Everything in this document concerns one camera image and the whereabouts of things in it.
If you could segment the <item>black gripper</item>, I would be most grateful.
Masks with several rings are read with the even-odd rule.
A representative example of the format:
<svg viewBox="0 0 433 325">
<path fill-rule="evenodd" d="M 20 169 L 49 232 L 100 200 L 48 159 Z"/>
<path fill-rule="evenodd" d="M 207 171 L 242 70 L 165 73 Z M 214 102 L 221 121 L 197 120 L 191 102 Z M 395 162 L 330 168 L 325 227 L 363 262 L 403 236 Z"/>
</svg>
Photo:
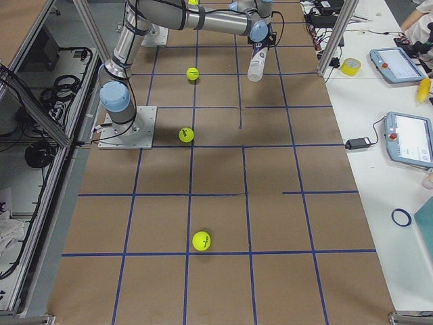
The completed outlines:
<svg viewBox="0 0 433 325">
<path fill-rule="evenodd" d="M 253 48 L 270 48 L 275 46 L 275 32 L 268 32 L 267 36 L 262 41 L 253 41 L 248 37 L 248 44 Z"/>
</svg>

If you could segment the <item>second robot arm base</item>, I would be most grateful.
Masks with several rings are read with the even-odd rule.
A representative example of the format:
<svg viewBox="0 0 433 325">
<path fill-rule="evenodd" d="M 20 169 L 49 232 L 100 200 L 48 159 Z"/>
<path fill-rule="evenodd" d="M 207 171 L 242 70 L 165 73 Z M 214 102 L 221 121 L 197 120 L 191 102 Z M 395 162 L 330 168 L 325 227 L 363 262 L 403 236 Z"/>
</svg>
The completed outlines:
<svg viewBox="0 0 433 325">
<path fill-rule="evenodd" d="M 141 42 L 142 47 L 166 46 L 168 40 L 168 29 L 155 24 L 150 26 L 150 30 Z"/>
</svg>

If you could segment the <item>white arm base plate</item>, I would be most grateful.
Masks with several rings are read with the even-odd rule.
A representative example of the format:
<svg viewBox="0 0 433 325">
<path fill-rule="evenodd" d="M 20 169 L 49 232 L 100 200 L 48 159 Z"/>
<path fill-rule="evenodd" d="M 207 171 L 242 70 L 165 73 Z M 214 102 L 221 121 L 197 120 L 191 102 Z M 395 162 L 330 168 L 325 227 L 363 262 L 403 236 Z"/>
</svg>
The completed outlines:
<svg viewBox="0 0 433 325">
<path fill-rule="evenodd" d="M 151 150 L 157 115 L 156 106 L 138 106 L 133 126 L 125 133 L 129 124 L 123 126 L 113 123 L 106 113 L 104 123 L 110 124 L 101 130 L 102 140 L 98 141 L 101 150 Z"/>
</svg>

